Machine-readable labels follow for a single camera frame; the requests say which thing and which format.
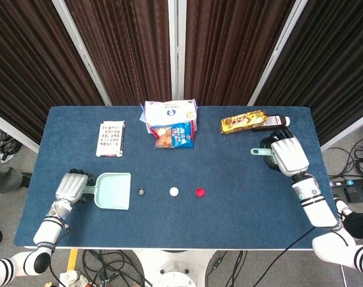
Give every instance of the gray carpet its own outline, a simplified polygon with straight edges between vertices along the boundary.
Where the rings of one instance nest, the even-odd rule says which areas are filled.
[[[363,128],[349,135],[347,138],[336,143],[350,149],[360,138],[363,138]],[[325,164],[329,174],[338,173],[346,162],[347,154],[341,151],[330,149],[324,152]],[[22,172],[31,172],[35,164],[36,154],[26,147],[23,147],[15,157],[4,166],[12,166]],[[0,194],[0,229],[4,239],[0,244],[0,258],[11,257],[15,253],[25,251],[13,245],[16,228],[19,224],[24,202],[27,195],[26,188],[19,188],[14,193]],[[363,212],[363,204],[352,206],[356,211]],[[81,254],[79,251],[77,270],[83,272],[81,266]],[[222,252],[217,252],[213,258],[218,258]],[[227,282],[238,252],[228,252],[220,267],[209,276],[209,287],[224,287]],[[252,286],[262,275],[267,266],[279,254],[275,251],[249,251],[242,272],[236,281],[236,286]],[[69,251],[57,250],[53,255],[53,269],[59,274],[66,270]],[[96,264],[92,258],[90,265]],[[345,267],[347,281],[350,287],[363,286],[363,274],[356,270]],[[8,286],[44,286],[45,282],[54,281],[53,276],[46,271],[38,277],[18,277]],[[112,286],[124,286],[121,281],[116,280]],[[311,251],[290,251],[287,252],[270,269],[265,278],[258,285],[262,286],[343,286],[340,267],[321,261]]]

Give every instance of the mint green dustpan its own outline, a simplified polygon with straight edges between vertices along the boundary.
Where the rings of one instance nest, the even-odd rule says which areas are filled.
[[[131,186],[130,173],[106,172],[99,175],[94,187],[86,186],[84,194],[94,194],[95,204],[100,208],[129,208]]]

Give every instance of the dark brown curtain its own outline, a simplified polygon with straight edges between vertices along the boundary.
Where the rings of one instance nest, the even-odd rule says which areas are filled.
[[[256,105],[309,106],[319,141],[363,116],[363,1],[313,1]]]
[[[68,0],[114,105],[171,100],[167,0]]]
[[[188,1],[184,97],[199,105],[245,105],[293,4]]]
[[[51,1],[0,1],[0,116],[40,142],[56,105],[103,102]]]

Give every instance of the blue tablecloth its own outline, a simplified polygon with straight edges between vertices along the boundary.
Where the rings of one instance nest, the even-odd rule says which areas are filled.
[[[94,248],[282,249],[311,228],[291,188],[291,178],[270,170],[250,154],[270,132],[220,133],[222,118],[255,109],[291,119],[290,129],[310,161],[335,214],[327,172],[309,108],[201,106],[193,149],[154,149],[154,136],[139,121],[138,106],[51,108],[15,245],[33,237],[55,199],[62,176],[72,168],[95,178],[104,172],[132,174],[129,210],[78,202],[68,217],[71,233],[60,246]],[[100,123],[126,121],[124,154],[95,156]],[[146,194],[137,191],[144,187]],[[172,197],[169,189],[177,187]],[[204,198],[195,195],[203,187]],[[311,248],[316,229],[294,248]]]

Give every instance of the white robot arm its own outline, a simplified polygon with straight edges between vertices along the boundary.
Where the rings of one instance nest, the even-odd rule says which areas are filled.
[[[297,138],[287,129],[284,134],[274,132],[270,148],[279,170],[292,177],[292,187],[310,223],[330,231],[313,239],[315,254],[326,262],[348,266],[363,273],[363,245],[355,244],[353,237],[331,212],[314,176],[306,173],[309,161]]]
[[[38,249],[0,259],[0,286],[10,283],[16,276],[34,276],[46,271],[60,232],[63,228],[69,229],[65,218],[71,212],[71,205],[80,199],[88,179],[89,176],[80,170],[71,170],[64,175],[56,191],[56,201],[33,238]]]

